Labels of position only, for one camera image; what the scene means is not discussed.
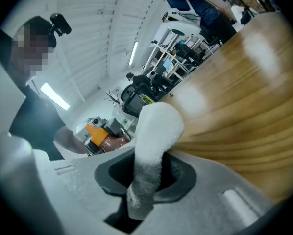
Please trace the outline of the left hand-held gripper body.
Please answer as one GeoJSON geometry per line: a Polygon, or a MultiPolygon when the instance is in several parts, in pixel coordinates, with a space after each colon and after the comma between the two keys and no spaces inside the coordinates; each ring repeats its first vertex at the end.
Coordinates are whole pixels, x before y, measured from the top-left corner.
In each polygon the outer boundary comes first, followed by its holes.
{"type": "Polygon", "coordinates": [[[87,122],[87,132],[90,133],[91,128],[103,128],[111,136],[119,138],[124,136],[124,131],[122,130],[122,125],[113,117],[106,120],[101,117],[89,118],[87,122]]]}

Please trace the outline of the white storage shelf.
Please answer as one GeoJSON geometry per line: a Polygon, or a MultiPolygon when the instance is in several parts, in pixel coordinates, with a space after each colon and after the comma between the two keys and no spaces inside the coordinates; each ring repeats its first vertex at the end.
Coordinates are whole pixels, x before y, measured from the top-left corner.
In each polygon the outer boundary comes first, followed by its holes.
{"type": "Polygon", "coordinates": [[[198,54],[204,53],[202,61],[205,61],[219,47],[217,44],[209,46],[206,40],[202,37],[178,37],[173,36],[166,44],[155,43],[152,52],[144,64],[141,74],[150,76],[151,72],[162,73],[169,79],[171,76],[183,80],[192,71],[199,67],[190,57],[188,59],[177,55],[177,50],[174,46],[178,43],[185,44],[191,50],[198,54]]]}

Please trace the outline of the white cloth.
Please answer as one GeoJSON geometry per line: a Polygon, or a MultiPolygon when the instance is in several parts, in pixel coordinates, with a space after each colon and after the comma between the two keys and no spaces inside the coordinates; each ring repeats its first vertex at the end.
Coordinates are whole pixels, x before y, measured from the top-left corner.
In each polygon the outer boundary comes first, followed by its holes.
{"type": "Polygon", "coordinates": [[[133,180],[126,193],[129,218],[143,221],[151,212],[161,183],[163,155],[183,131],[182,116],[173,106],[157,102],[142,108],[135,134],[133,180]]]}

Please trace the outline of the ceiling light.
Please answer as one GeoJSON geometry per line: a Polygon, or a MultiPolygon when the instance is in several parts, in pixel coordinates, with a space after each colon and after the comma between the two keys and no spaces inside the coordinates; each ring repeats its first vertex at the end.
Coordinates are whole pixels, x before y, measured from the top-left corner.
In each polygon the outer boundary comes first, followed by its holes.
{"type": "Polygon", "coordinates": [[[133,46],[133,49],[132,49],[132,52],[131,52],[131,56],[130,56],[130,59],[129,59],[129,63],[128,65],[131,66],[132,63],[133,63],[133,60],[134,60],[134,57],[135,57],[135,53],[136,53],[136,50],[137,50],[137,46],[138,46],[138,41],[136,41],[134,43],[134,46],[133,46]]]}
{"type": "Polygon", "coordinates": [[[61,98],[55,90],[48,84],[44,83],[41,87],[40,90],[49,98],[51,99],[55,104],[57,104],[59,107],[64,109],[65,111],[70,109],[70,105],[63,99],[61,98]]]}

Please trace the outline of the person's left forearm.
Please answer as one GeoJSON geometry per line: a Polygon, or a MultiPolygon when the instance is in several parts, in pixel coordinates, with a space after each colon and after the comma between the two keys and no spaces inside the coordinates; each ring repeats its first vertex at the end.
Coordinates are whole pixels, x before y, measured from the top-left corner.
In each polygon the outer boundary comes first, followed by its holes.
{"type": "Polygon", "coordinates": [[[62,148],[75,154],[88,154],[88,150],[84,143],[78,137],[76,137],[75,133],[67,126],[63,126],[56,132],[54,141],[62,148]]]}

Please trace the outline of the brown bottle with orange cap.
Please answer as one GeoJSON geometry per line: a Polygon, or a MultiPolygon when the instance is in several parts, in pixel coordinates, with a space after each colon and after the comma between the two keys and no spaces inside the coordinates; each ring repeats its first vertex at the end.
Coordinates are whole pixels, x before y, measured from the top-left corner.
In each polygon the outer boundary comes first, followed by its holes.
{"type": "Polygon", "coordinates": [[[124,131],[123,137],[113,137],[103,128],[96,129],[90,127],[90,139],[85,142],[86,148],[89,150],[89,155],[98,155],[106,152],[115,151],[131,141],[131,136],[122,127],[124,131]]]}

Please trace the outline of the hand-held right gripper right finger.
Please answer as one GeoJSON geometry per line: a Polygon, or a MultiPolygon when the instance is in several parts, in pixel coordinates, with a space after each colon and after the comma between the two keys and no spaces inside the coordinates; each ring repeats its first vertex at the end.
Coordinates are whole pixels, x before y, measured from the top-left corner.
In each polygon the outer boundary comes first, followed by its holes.
{"type": "Polygon", "coordinates": [[[230,168],[179,151],[167,157],[181,164],[181,176],[154,196],[141,235],[234,235],[272,207],[272,201],[230,168]]]}

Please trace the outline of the yellow bottle with black cap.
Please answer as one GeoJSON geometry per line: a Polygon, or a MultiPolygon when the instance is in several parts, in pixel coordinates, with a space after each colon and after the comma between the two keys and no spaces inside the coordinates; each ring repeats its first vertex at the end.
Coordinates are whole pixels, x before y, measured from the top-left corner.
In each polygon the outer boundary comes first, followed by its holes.
{"type": "Polygon", "coordinates": [[[145,94],[140,94],[140,98],[142,99],[142,101],[143,101],[146,105],[149,105],[149,104],[155,103],[154,100],[152,100],[150,97],[148,97],[148,96],[145,95],[145,94]]]}

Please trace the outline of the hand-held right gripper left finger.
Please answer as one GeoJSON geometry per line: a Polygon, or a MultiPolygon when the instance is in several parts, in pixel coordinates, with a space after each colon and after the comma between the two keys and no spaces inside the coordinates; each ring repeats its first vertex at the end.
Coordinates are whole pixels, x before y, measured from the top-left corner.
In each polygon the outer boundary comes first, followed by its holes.
{"type": "Polygon", "coordinates": [[[132,235],[125,198],[95,179],[100,164],[129,153],[51,162],[27,141],[0,134],[0,197],[33,235],[132,235]]]}

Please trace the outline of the large black office chair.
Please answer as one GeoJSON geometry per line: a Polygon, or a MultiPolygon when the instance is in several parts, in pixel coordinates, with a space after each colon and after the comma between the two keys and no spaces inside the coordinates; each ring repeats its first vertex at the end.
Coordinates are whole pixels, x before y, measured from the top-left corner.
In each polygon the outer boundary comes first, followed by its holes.
{"type": "Polygon", "coordinates": [[[127,86],[121,94],[121,99],[123,101],[122,110],[136,118],[139,117],[142,108],[146,105],[140,98],[140,94],[147,95],[155,102],[158,101],[158,97],[155,96],[150,87],[146,84],[127,86]]]}

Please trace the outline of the person's black clothing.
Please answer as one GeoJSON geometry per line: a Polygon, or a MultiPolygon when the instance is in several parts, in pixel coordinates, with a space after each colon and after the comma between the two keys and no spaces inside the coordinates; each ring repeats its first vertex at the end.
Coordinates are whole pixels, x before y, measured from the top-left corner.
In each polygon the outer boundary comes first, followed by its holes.
{"type": "Polygon", "coordinates": [[[45,151],[51,161],[64,159],[54,145],[58,130],[65,126],[56,107],[43,99],[30,86],[20,87],[25,101],[9,129],[13,136],[27,140],[32,148],[45,151]]]}

